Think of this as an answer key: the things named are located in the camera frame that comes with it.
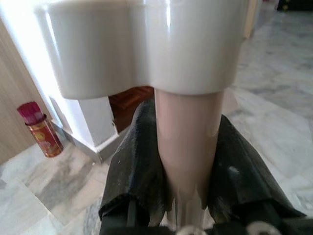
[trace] floor tile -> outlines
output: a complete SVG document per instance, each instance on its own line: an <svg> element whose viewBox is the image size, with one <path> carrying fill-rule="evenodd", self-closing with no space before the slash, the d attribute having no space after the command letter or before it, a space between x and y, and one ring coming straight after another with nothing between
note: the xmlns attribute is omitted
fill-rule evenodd
<svg viewBox="0 0 313 235"><path fill-rule="evenodd" d="M1 234L22 234L48 215L49 211L25 185L0 180Z"/></svg>
<svg viewBox="0 0 313 235"><path fill-rule="evenodd" d="M64 226L51 213L31 226L21 235L58 235Z"/></svg>
<svg viewBox="0 0 313 235"><path fill-rule="evenodd" d="M281 188L295 209L313 218L313 184L298 175L281 183Z"/></svg>
<svg viewBox="0 0 313 235"><path fill-rule="evenodd" d="M101 183L103 183L104 185L106 184L107 181L107 175L108 175L108 171L109 171L109 164L106 163L107 161L105 161L102 164L94 164L92 167L92 174L91 177Z"/></svg>
<svg viewBox="0 0 313 235"><path fill-rule="evenodd" d="M98 216L102 197L75 217L61 235L99 235L101 222Z"/></svg>
<svg viewBox="0 0 313 235"><path fill-rule="evenodd" d="M63 225L102 196L104 191L104 184L92 177L95 174L92 160L73 146L69 153L69 156L42 162L23 179Z"/></svg>
<svg viewBox="0 0 313 235"><path fill-rule="evenodd" d="M290 178L313 166L307 119L247 91L235 94L240 110L230 120L278 172Z"/></svg>
<svg viewBox="0 0 313 235"><path fill-rule="evenodd" d="M0 165L0 178L6 182L21 178L44 160L46 160L46 157L39 146L35 144Z"/></svg>

